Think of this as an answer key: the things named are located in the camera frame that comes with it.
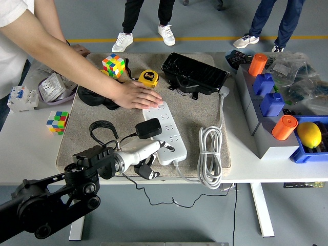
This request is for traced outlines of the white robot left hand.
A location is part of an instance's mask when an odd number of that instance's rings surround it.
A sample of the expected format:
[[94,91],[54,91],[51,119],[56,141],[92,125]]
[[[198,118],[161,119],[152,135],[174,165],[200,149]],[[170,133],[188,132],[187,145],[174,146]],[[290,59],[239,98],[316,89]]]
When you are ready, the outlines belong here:
[[151,165],[160,148],[174,152],[175,148],[161,140],[134,139],[114,152],[115,172],[123,174],[129,166],[134,166],[135,173],[140,177],[151,180],[160,175],[154,172]]

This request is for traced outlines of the person's right hand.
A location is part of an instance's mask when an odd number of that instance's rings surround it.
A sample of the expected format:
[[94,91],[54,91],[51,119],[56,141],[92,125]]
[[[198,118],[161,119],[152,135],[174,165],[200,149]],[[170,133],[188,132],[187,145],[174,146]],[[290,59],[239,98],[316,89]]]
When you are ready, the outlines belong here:
[[111,99],[126,109],[156,108],[163,103],[162,97],[140,82],[119,84]]

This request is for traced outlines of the person's left hand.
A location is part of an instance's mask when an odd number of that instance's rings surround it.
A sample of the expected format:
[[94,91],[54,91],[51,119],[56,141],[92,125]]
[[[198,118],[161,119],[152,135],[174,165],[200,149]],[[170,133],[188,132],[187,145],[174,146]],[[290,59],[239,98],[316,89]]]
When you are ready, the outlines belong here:
[[80,44],[71,45],[70,47],[74,49],[78,54],[82,55],[83,57],[86,57],[91,53],[87,48],[85,48]]

